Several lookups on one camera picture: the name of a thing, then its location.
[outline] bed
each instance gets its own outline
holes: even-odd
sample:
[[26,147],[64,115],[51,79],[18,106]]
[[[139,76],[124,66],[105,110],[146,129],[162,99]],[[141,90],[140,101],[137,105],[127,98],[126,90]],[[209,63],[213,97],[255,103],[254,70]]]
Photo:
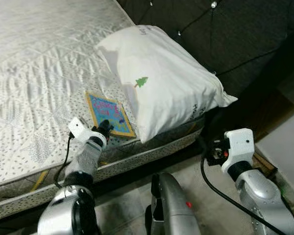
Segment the bed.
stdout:
[[[85,91],[123,104],[124,93],[94,46],[134,25],[113,0],[0,1],[0,219],[49,201],[74,116],[93,125]],[[109,87],[103,84],[109,81]],[[112,137],[96,181],[168,156],[194,142],[199,117],[154,137]],[[73,140],[69,159],[79,149]]]

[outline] green tree print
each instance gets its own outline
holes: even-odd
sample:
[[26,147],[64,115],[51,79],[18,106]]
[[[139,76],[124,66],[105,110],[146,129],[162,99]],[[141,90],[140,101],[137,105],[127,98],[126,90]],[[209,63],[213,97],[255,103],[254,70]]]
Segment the green tree print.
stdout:
[[139,86],[141,88],[146,83],[147,79],[148,79],[148,77],[142,77],[142,78],[137,79],[136,80],[137,83],[134,87],[136,88],[137,86]]

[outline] white mattress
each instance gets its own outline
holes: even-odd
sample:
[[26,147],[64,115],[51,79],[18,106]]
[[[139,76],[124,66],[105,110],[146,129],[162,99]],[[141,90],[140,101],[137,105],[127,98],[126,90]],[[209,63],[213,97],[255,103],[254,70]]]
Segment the white mattress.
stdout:
[[132,24],[113,0],[0,0],[0,185],[63,161],[67,124],[93,124],[84,92],[102,82],[131,121],[94,46]]

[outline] white pillow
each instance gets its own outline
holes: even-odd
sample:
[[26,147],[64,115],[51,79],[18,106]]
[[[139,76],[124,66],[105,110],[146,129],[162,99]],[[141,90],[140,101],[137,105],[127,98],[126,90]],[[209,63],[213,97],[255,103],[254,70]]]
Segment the white pillow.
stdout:
[[237,100],[158,27],[122,29],[96,48],[129,96],[142,143]]

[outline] cable connector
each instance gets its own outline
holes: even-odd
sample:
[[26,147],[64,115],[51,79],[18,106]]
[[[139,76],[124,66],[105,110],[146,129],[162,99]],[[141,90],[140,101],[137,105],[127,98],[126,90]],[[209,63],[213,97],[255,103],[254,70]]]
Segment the cable connector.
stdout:
[[75,136],[73,135],[73,133],[70,131],[70,134],[69,134],[69,138],[70,139],[74,139],[75,138]]

